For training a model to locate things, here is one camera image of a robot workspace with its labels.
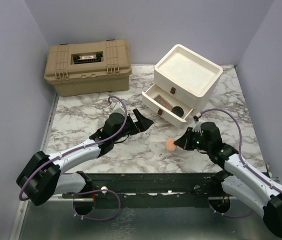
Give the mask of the orange makeup sponge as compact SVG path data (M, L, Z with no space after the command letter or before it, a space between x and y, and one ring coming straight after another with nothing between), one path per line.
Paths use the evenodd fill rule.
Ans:
M176 150L176 145L174 144L174 139L168 139L165 143L165 147L168 151L173 152Z

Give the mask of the brown eyeshadow palette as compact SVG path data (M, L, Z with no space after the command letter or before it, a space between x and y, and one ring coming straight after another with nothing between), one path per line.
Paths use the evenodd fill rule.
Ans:
M160 94L158 94L157 96L154 97L154 100L160 104L161 106L163 106L164 108L166 108L167 110L171 111L173 106L165 99L163 98Z

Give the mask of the black round compact jar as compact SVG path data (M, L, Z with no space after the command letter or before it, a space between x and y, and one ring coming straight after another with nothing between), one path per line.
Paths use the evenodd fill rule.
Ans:
M184 110L180 106L173 107L171 112L180 118L184 115Z

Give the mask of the cream drawer organizer cabinet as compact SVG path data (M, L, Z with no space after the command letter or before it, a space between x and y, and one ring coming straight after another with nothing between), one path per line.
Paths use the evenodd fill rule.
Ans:
M154 67L154 84L195 112L207 105L223 68L181 44Z

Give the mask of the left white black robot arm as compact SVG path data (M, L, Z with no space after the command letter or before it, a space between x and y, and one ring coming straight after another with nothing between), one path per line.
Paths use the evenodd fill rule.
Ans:
M52 154L36 152L16 179L21 188L20 195L26 195L35 206L45 203L53 195L76 193L86 197L91 193L91 179L82 172L68 173L68 170L89 160L97 159L114 148L117 141L147 131L154 123L141 115L138 109L130 115L114 112L84 142Z

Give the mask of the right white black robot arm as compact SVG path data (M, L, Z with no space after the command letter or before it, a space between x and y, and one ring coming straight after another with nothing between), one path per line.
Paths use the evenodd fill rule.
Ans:
M239 152L222 141L213 122L203 122L186 132L174 145L186 151L202 151L225 173L210 183L217 196L230 194L256 212L275 236L282 238L282 185L248 163Z

